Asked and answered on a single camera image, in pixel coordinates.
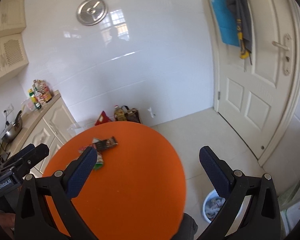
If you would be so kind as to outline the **left hand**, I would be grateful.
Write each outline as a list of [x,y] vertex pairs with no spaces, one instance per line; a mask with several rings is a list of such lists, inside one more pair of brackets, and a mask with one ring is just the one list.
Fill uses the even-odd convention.
[[12,229],[15,225],[15,214],[13,213],[0,213],[0,225],[4,229],[4,231],[14,239],[14,233]]

